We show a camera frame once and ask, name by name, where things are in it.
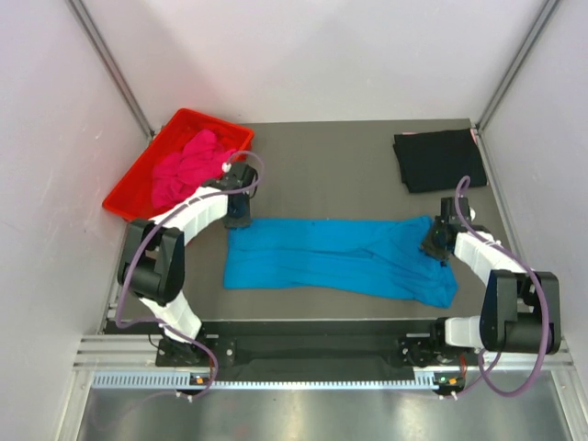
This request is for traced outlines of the blue t shirt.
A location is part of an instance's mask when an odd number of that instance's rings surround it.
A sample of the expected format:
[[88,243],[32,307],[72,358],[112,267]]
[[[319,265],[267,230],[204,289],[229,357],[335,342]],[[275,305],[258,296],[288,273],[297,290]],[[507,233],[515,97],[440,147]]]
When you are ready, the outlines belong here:
[[428,216],[408,220],[263,218],[229,233],[227,289],[333,288],[448,308],[458,282],[421,250]]

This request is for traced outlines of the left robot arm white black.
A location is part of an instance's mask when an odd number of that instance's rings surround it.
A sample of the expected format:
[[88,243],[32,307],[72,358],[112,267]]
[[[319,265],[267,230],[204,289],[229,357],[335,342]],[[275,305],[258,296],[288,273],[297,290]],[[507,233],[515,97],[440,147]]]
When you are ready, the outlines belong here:
[[176,342],[176,352],[188,364],[202,362],[209,351],[198,336],[203,323],[192,311],[183,292],[186,246],[211,223],[223,218],[247,227],[251,223],[250,194],[255,185],[222,189],[220,184],[201,187],[167,212],[128,225],[119,259],[119,306],[115,321],[126,329],[140,322],[121,320],[128,294],[136,296],[152,313],[145,320],[156,323],[164,337]]

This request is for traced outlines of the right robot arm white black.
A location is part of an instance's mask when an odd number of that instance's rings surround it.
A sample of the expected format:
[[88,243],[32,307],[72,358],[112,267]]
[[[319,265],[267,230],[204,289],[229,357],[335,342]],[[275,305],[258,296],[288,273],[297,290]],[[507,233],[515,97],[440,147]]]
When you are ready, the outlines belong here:
[[532,277],[483,227],[469,232],[458,220],[435,217],[421,250],[446,264],[453,255],[483,282],[481,313],[439,319],[428,349],[442,364],[463,348],[534,354],[543,336],[543,315]]

